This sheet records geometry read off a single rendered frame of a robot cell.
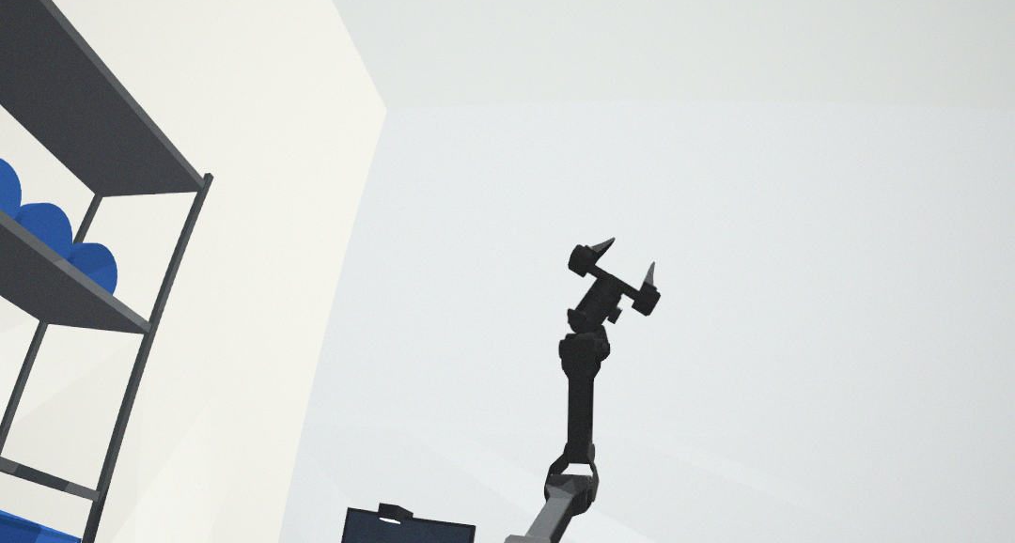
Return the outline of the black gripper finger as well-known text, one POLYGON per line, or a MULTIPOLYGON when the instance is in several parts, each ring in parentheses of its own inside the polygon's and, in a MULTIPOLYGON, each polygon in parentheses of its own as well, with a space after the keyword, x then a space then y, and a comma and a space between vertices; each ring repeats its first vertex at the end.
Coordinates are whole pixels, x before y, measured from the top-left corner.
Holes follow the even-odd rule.
POLYGON ((612 237, 602 243, 599 243, 599 245, 585 246, 585 248, 591 251, 592 255, 594 256, 592 264, 594 265, 596 264, 596 262, 601 258, 601 256, 603 256, 603 254, 611 247, 611 245, 613 245, 615 237, 612 237))
POLYGON ((652 264, 648 269, 647 275, 642 281, 642 285, 650 286, 655 290, 657 290, 658 288, 654 286, 654 268, 655 268, 655 262, 652 262, 652 264))

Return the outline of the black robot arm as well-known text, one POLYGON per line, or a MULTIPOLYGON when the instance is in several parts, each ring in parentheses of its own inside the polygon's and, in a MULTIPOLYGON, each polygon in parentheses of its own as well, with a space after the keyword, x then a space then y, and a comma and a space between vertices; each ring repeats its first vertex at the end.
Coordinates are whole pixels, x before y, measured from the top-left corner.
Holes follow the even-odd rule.
MULTIPOLYGON (((621 296, 617 300, 620 301, 621 296)), ((563 455, 550 466, 545 485, 545 506, 527 535, 510 535, 504 543, 559 543, 572 517, 594 503, 600 479, 593 443, 594 378, 610 354, 604 321, 615 324, 622 309, 615 304, 608 315, 603 304, 583 298, 578 309, 568 309, 574 333, 558 343, 561 367, 569 380, 568 442, 563 455), (589 464, 591 475, 564 474, 569 464, 589 464)))

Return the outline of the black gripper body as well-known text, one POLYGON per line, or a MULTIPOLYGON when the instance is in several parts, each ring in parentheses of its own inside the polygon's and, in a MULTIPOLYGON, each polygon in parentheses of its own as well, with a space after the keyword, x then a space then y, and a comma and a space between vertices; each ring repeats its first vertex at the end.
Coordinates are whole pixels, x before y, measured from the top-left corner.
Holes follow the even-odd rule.
POLYGON ((570 255, 569 271, 578 273, 583 278, 586 277, 587 273, 597 278, 583 298, 593 299, 603 304, 609 315, 623 293, 624 296, 629 296, 629 298, 634 300, 632 309, 635 309, 645 317, 650 316, 654 312, 655 306, 661 297, 661 294, 657 290, 646 285, 642 285, 642 288, 638 290, 635 287, 624 284, 624 282, 613 274, 602 271, 601 268, 592 264, 593 258, 594 256, 591 251, 587 250, 583 245, 576 246, 570 255))

